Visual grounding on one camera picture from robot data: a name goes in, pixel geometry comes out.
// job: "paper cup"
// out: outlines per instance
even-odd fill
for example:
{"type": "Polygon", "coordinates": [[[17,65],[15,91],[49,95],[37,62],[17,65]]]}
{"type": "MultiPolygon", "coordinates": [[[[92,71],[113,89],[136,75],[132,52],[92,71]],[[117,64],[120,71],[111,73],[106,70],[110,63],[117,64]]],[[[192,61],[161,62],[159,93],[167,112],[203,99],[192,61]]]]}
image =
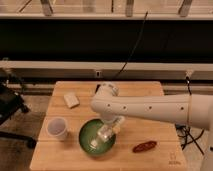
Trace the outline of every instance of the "paper cup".
{"type": "Polygon", "coordinates": [[[68,134],[67,120],[62,117],[55,117],[47,124],[47,133],[59,141],[64,141],[68,134]]]}

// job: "sausage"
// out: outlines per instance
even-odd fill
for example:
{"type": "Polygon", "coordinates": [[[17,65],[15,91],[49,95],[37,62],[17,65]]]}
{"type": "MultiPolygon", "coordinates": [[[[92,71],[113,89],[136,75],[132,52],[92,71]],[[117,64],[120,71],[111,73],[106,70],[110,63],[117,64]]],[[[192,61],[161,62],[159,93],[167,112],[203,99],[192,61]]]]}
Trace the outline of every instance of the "sausage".
{"type": "Polygon", "coordinates": [[[148,141],[148,142],[141,143],[141,144],[135,146],[132,149],[132,151],[134,153],[138,153],[138,152],[142,152],[142,151],[148,151],[148,150],[154,148],[156,145],[157,145],[156,141],[148,141]]]}

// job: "bowl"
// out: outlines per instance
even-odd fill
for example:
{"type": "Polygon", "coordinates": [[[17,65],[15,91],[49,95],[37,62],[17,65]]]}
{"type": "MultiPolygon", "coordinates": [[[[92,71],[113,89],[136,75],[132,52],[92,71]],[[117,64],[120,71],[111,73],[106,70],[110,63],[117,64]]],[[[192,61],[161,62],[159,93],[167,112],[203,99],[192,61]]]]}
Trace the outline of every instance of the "bowl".
{"type": "Polygon", "coordinates": [[[100,119],[93,119],[86,122],[80,130],[80,146],[90,156],[96,157],[105,154],[115,143],[116,135],[113,135],[107,142],[97,139],[97,132],[103,125],[104,123],[100,119]]]}

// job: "black cable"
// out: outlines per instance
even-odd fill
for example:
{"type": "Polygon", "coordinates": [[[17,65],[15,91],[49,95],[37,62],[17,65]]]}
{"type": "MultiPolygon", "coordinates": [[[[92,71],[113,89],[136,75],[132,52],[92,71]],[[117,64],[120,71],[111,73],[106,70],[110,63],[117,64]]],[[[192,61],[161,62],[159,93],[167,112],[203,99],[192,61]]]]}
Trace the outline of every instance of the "black cable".
{"type": "MultiPolygon", "coordinates": [[[[190,95],[192,95],[192,92],[191,92],[191,89],[190,89],[190,79],[189,77],[186,77],[186,83],[187,83],[187,88],[188,88],[188,92],[190,95]]],[[[198,137],[194,138],[190,131],[191,131],[191,128],[190,127],[186,127],[186,126],[183,126],[181,127],[179,130],[181,130],[182,134],[184,134],[183,136],[181,135],[178,135],[179,137],[181,138],[184,138],[184,143],[181,144],[181,147],[182,149],[185,149],[185,147],[191,143],[195,143],[195,145],[197,146],[197,148],[200,150],[201,154],[204,155],[204,152],[203,150],[201,149],[201,147],[199,146],[199,144],[197,143],[197,140],[200,139],[204,133],[204,130],[201,131],[201,133],[199,134],[198,137]]]]}
{"type": "Polygon", "coordinates": [[[195,143],[195,145],[197,146],[197,148],[200,150],[201,154],[204,155],[203,150],[201,149],[201,147],[198,145],[197,141],[194,139],[194,137],[191,135],[190,132],[188,132],[188,135],[191,137],[192,141],[195,143]]]}
{"type": "Polygon", "coordinates": [[[201,133],[195,138],[195,141],[199,140],[199,139],[203,136],[203,134],[204,134],[204,130],[202,130],[201,133]]]}
{"type": "Polygon", "coordinates": [[[190,89],[190,79],[189,77],[186,77],[186,84],[187,84],[187,88],[188,88],[188,92],[190,95],[192,95],[191,89],[190,89]]]}
{"type": "Polygon", "coordinates": [[[120,69],[120,71],[118,71],[118,73],[115,74],[115,76],[112,78],[113,80],[116,79],[116,78],[123,72],[123,70],[125,69],[126,65],[128,64],[128,62],[131,60],[132,56],[134,55],[135,50],[137,49],[137,47],[138,47],[138,45],[139,45],[139,43],[140,43],[140,41],[141,41],[141,39],[142,39],[142,37],[143,37],[144,27],[145,27],[145,22],[146,22],[146,20],[147,20],[147,16],[148,16],[148,11],[146,12],[146,14],[145,14],[145,16],[144,16],[143,23],[142,23],[142,25],[141,25],[141,29],[140,29],[140,32],[139,32],[139,34],[138,34],[138,39],[137,39],[137,41],[135,42],[135,45],[134,45],[134,47],[133,47],[133,49],[132,49],[132,51],[131,51],[129,57],[127,58],[125,64],[124,64],[123,67],[120,69]]]}

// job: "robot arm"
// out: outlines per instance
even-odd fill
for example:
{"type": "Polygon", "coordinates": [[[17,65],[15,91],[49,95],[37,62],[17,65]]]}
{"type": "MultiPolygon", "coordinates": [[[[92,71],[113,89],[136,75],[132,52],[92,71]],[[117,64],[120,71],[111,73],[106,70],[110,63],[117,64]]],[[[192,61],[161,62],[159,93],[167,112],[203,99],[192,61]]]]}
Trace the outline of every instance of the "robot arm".
{"type": "Polygon", "coordinates": [[[190,125],[210,130],[202,170],[210,171],[213,162],[213,96],[169,95],[159,97],[118,97],[112,83],[100,86],[92,99],[92,109],[100,113],[105,124],[113,123],[118,115],[190,125]]]}

